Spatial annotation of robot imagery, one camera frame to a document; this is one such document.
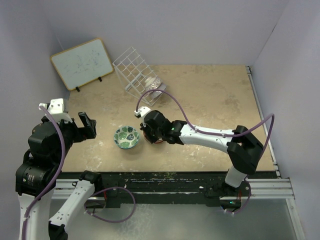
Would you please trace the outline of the brown floral pattern bowl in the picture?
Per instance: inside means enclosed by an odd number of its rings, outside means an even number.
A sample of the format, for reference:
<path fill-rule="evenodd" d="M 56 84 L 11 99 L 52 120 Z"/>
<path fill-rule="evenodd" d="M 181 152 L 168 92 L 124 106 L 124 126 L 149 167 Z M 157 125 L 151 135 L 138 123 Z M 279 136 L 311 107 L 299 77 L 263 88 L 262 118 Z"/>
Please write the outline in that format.
<path fill-rule="evenodd" d="M 144 136 L 145 140 L 148 141 L 150 144 L 161 144 L 164 142 L 163 139 L 157 138 L 156 136 L 149 134 L 146 131 L 143 131 L 143 136 Z"/>

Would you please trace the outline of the white mandala pattern bowl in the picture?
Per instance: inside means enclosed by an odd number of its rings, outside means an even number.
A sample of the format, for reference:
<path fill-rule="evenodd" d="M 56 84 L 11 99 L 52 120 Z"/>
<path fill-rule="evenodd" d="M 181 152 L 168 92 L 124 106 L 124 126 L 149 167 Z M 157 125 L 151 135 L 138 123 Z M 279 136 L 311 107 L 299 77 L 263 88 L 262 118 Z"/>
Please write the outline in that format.
<path fill-rule="evenodd" d="M 145 91 L 157 89 L 161 84 L 162 80 L 159 77 L 148 77 L 145 81 Z"/>

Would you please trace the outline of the purple striped bowl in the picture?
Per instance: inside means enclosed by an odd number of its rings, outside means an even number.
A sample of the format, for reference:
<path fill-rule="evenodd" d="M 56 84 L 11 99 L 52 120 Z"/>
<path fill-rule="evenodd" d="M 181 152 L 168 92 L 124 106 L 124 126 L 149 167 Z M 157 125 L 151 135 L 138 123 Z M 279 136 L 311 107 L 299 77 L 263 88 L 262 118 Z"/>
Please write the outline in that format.
<path fill-rule="evenodd" d="M 162 83 L 157 89 L 156 91 L 153 91 L 149 94 L 151 100 L 154 100 L 156 98 L 158 98 L 162 93 L 163 91 L 165 91 L 167 88 L 167 85 Z"/>

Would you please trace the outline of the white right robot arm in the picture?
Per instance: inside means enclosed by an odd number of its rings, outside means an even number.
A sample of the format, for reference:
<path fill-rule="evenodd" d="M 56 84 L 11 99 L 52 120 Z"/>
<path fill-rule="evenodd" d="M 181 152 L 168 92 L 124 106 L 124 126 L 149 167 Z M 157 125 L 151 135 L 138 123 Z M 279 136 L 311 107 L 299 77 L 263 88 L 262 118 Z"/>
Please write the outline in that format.
<path fill-rule="evenodd" d="M 226 153 L 232 167 L 227 171 L 222 190 L 228 196 L 235 195 L 240 190 L 242 181 L 257 170 L 264 147 L 242 125 L 234 130 L 191 127 L 183 120 L 169 121 L 158 110 L 151 110 L 146 106 L 135 110 L 134 115 L 142 120 L 140 130 L 152 144 L 162 140 L 172 145 L 197 145 Z"/>

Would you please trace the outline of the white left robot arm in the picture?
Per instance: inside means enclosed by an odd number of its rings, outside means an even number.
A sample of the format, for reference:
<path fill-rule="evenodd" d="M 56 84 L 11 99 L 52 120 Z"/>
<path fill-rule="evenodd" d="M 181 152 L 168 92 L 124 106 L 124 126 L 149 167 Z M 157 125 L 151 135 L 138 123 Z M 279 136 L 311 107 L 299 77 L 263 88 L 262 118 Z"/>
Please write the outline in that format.
<path fill-rule="evenodd" d="M 28 138 L 29 149 L 15 173 L 21 240 L 68 239 L 69 224 L 87 199 L 103 191 L 101 174 L 86 170 L 62 207 L 49 216 L 54 188 L 68 151 L 74 143 L 95 139 L 97 135 L 96 120 L 85 112 L 79 112 L 78 116 L 83 127 L 77 127 L 73 120 L 56 122 L 53 117 L 44 116 Z"/>

